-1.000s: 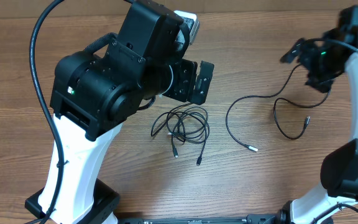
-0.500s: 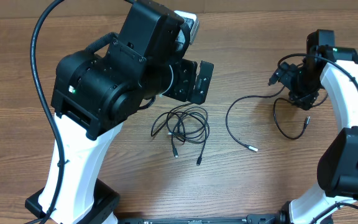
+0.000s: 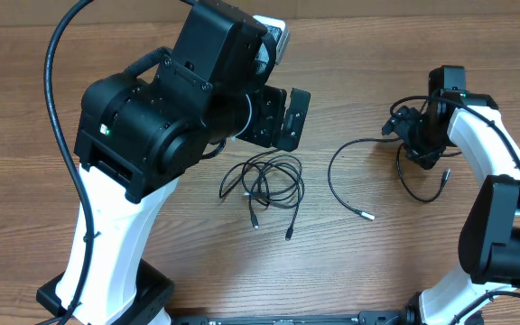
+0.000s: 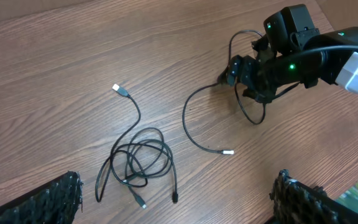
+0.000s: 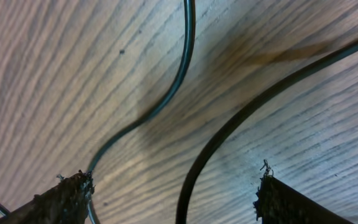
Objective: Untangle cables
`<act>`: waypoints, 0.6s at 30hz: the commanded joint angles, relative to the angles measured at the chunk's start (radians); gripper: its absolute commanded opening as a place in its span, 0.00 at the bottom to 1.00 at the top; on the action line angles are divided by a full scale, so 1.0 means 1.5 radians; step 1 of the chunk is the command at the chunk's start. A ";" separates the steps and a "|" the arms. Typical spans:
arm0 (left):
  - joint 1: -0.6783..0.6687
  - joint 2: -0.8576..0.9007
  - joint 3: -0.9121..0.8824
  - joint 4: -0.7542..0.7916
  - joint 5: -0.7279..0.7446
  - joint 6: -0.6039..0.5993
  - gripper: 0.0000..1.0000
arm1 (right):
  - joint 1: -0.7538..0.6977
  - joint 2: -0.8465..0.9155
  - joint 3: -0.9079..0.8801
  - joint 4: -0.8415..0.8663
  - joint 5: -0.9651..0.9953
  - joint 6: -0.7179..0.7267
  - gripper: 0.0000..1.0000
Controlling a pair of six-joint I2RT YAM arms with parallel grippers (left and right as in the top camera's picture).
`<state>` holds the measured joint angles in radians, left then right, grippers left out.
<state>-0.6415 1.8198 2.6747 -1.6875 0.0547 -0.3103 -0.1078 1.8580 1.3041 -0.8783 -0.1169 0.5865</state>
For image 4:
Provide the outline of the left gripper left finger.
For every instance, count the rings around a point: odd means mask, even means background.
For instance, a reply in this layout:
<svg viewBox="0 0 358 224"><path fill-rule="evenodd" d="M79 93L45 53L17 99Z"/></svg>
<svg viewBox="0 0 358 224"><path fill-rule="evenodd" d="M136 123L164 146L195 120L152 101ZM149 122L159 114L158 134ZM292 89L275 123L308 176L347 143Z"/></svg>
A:
<svg viewBox="0 0 358 224"><path fill-rule="evenodd" d="M65 174L0 206L0 223L72 223L83 208L79 173Z"/></svg>

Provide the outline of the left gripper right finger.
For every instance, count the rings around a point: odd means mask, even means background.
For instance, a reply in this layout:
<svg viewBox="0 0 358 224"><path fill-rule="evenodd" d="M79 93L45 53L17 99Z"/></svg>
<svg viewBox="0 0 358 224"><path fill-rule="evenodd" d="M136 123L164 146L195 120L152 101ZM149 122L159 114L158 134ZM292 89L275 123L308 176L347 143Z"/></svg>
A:
<svg viewBox="0 0 358 224"><path fill-rule="evenodd" d="M358 213L330 199L321 186L313 188L282 169L269 193L273 216L266 224L358 224Z"/></svg>

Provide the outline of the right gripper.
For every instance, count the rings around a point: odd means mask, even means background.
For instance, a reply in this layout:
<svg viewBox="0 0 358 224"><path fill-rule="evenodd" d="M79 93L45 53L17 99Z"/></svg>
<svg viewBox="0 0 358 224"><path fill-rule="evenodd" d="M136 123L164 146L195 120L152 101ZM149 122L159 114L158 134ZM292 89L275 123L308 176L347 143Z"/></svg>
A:
<svg viewBox="0 0 358 224"><path fill-rule="evenodd" d="M225 70L218 76L219 84L243 84L247 88L243 91L243 96L252 98L258 103L271 103L280 97L276 95L277 87L271 87L268 81L258 75L259 63L256 59L239 55L230 59Z"/></svg>

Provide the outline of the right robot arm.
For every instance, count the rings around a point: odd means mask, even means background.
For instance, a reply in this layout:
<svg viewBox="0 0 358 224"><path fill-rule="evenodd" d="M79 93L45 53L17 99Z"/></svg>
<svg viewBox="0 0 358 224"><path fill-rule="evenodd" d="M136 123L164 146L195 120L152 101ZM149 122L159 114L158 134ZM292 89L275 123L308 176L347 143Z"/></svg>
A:
<svg viewBox="0 0 358 224"><path fill-rule="evenodd" d="M265 34L252 42L256 57L236 55L218 82L247 88L243 96L267 104L299 84L332 85L358 53L358 27L321 34L304 4L284 7L264 20Z"/></svg>

